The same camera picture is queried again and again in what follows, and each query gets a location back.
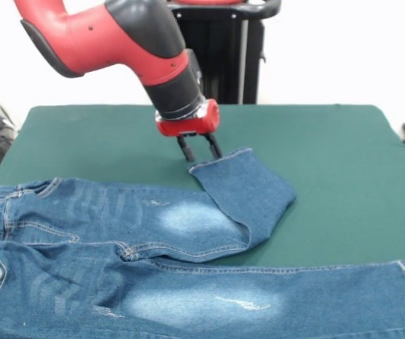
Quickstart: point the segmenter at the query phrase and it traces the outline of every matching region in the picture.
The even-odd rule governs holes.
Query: green tablecloth
[[[371,106],[222,106],[217,138],[248,146],[295,187],[271,240],[215,263],[323,266],[405,259],[405,147]],[[0,184],[51,177],[199,189],[175,138],[144,106],[37,107],[0,166]],[[199,160],[203,138],[189,139]]]

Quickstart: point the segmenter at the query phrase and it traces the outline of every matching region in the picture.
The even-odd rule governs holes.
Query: jeans
[[[211,266],[296,198],[251,149],[203,191],[56,178],[0,186],[0,338],[405,338],[405,261]]]

